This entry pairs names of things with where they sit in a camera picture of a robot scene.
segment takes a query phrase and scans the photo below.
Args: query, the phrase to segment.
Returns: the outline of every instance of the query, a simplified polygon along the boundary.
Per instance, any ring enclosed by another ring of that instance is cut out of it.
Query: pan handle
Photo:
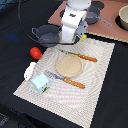
[[[97,18],[100,19],[100,20],[102,20],[102,21],[103,21],[105,24],[107,24],[108,26],[112,26],[111,23],[109,23],[109,22],[103,20],[101,17],[97,16]]]

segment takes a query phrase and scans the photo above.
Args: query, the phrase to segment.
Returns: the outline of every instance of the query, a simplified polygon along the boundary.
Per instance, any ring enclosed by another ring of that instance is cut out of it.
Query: red toy
[[[31,55],[34,59],[40,59],[41,56],[42,56],[42,53],[41,53],[41,51],[40,51],[39,48],[33,47],[33,48],[30,50],[30,55]]]

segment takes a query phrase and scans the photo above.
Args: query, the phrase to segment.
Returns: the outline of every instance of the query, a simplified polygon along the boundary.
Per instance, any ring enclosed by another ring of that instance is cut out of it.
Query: dark table
[[[26,32],[48,24],[48,19],[61,4],[54,0],[30,0],[21,5],[21,19]],[[0,11],[0,104],[25,113],[54,128],[81,128],[64,118],[13,95],[24,80],[24,71],[34,60],[29,51],[46,48],[29,39],[17,15],[18,4]],[[128,44],[94,35],[89,38],[115,43],[96,106],[91,128],[128,128]]]

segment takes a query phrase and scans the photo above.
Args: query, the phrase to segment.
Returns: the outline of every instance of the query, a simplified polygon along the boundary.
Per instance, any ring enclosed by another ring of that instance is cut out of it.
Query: plastic toy
[[[34,59],[40,59],[41,56],[42,56],[42,53],[41,53],[41,51],[40,51],[39,48],[33,47],[33,48],[30,50],[30,55],[31,55]]]
[[[31,62],[30,66],[26,69],[26,71],[24,73],[24,78],[25,78],[26,81],[28,81],[32,77],[33,70],[34,70],[35,66],[36,66],[36,63]]]
[[[50,88],[50,83],[44,74],[40,74],[36,76],[34,79],[31,80],[31,82],[33,83],[33,86],[40,94],[42,94],[48,88]]]

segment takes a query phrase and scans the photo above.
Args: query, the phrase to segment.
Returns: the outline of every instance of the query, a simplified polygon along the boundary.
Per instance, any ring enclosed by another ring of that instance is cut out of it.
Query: wooden spatula handle
[[[84,55],[78,54],[78,57],[80,57],[82,59],[85,59],[85,60],[97,62],[97,59],[96,58],[92,58],[92,57],[89,57],[89,56],[84,56]]]
[[[74,86],[77,86],[77,87],[82,88],[82,89],[85,88],[85,85],[78,83],[78,82],[75,82],[73,80],[67,79],[67,78],[64,78],[64,82],[69,83],[69,84],[74,85]]]

